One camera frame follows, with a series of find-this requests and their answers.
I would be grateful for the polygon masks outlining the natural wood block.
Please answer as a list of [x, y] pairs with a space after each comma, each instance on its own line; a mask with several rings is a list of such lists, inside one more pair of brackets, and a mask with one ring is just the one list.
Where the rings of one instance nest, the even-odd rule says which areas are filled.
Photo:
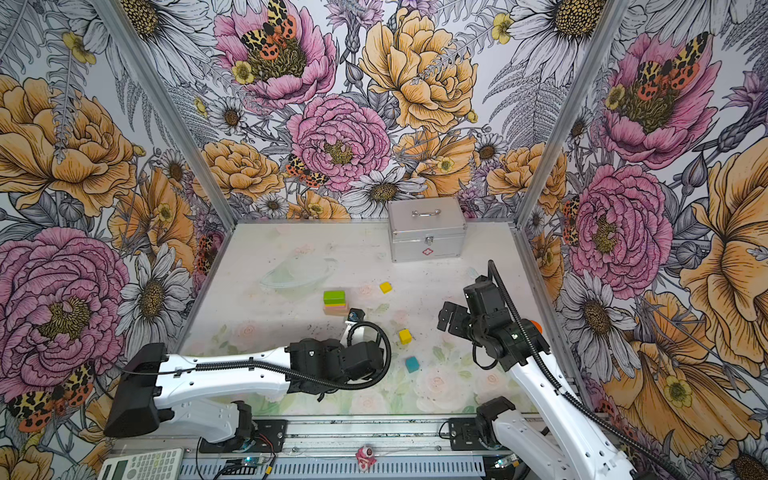
[[335, 317], [346, 317], [349, 312], [349, 308], [347, 306], [324, 306], [323, 312], [325, 315], [328, 316], [335, 316]]

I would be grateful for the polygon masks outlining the green rectangular block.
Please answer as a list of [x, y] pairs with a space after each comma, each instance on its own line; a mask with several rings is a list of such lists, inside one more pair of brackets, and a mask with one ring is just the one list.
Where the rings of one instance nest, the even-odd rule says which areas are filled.
[[325, 306], [340, 306], [346, 303], [346, 292], [343, 290], [327, 290], [323, 292], [323, 304]]

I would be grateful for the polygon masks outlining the teal cube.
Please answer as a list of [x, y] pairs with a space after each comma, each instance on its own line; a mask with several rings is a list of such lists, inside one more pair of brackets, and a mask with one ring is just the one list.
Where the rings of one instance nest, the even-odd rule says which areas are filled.
[[415, 373], [420, 369], [420, 363], [414, 356], [406, 358], [404, 364], [408, 373]]

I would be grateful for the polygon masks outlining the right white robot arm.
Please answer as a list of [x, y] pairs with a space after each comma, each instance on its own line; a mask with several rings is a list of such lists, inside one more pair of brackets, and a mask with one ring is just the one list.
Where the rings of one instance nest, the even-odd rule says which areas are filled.
[[605, 435], [567, 384], [536, 323], [515, 315], [502, 291], [481, 277], [466, 303], [443, 304], [439, 330], [485, 351], [534, 404], [548, 434], [532, 427], [504, 396], [475, 414], [479, 442], [508, 450], [541, 479], [636, 479], [638, 471]]

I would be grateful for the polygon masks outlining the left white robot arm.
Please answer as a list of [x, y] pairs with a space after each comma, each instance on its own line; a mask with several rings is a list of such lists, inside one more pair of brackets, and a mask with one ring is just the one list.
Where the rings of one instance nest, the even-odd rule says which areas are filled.
[[170, 354], [162, 343], [143, 346], [123, 367], [104, 426], [112, 438], [155, 432], [197, 436], [226, 443], [251, 436], [252, 410], [240, 400], [220, 398], [255, 393], [263, 397], [371, 388], [388, 373], [388, 340], [345, 344], [303, 339], [263, 352], [218, 357]]

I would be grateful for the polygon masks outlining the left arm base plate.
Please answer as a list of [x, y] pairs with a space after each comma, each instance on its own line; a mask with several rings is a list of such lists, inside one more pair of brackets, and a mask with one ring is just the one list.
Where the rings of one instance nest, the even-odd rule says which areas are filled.
[[202, 440], [199, 452], [204, 454], [281, 453], [286, 440], [287, 420], [253, 420], [249, 436], [236, 436], [220, 443]]

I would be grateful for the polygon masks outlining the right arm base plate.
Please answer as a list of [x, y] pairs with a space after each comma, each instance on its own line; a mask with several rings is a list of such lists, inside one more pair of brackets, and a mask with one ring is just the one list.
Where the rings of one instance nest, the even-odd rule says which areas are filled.
[[452, 451], [483, 453], [517, 452], [526, 440], [523, 428], [503, 422], [501, 417], [493, 421], [484, 417], [452, 417], [440, 427], [439, 436], [449, 441]]

